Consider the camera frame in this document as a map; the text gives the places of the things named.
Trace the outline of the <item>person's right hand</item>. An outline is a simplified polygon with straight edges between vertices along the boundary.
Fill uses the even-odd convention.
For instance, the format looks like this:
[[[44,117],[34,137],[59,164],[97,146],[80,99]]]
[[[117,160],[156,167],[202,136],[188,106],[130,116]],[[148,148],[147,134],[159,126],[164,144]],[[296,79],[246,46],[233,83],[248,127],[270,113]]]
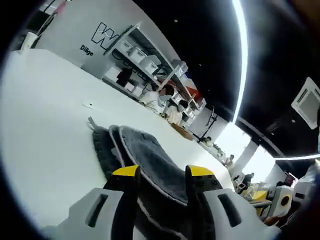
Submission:
[[[276,225],[283,217],[269,216],[264,220],[264,224],[267,226]]]

